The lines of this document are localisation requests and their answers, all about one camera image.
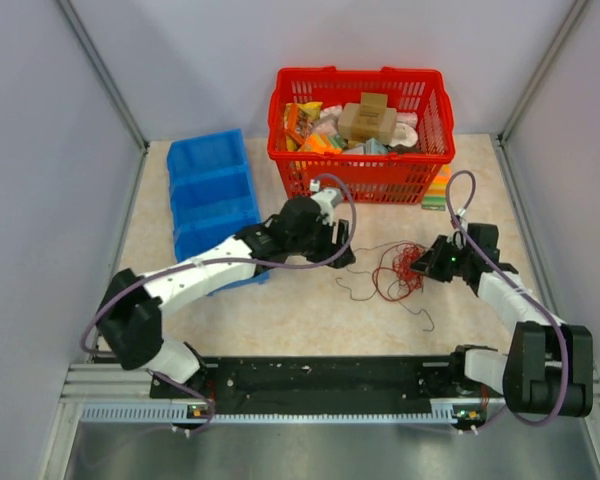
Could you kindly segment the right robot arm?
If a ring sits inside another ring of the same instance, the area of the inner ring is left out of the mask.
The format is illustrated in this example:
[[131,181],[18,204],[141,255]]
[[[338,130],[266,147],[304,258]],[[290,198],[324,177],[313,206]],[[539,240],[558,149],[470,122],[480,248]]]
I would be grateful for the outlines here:
[[449,388],[467,396],[482,384],[517,414],[585,417],[593,406],[593,338],[584,326],[552,314],[518,271],[500,260],[497,226],[470,223],[440,235],[410,269],[438,282],[462,279],[511,330],[507,353],[459,346],[447,370]]

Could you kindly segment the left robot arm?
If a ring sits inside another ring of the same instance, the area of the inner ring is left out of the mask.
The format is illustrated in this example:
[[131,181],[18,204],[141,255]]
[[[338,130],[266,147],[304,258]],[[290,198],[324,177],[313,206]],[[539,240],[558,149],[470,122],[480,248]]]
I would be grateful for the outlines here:
[[200,394],[207,382],[203,361],[193,347],[164,337],[164,319],[228,285],[285,268],[291,257],[304,258],[308,267],[340,269],[354,263],[350,225],[334,218],[342,201],[336,188],[296,197],[265,222],[248,225],[170,268],[142,275],[118,272],[96,314],[98,333],[123,369],[158,372],[183,395]]

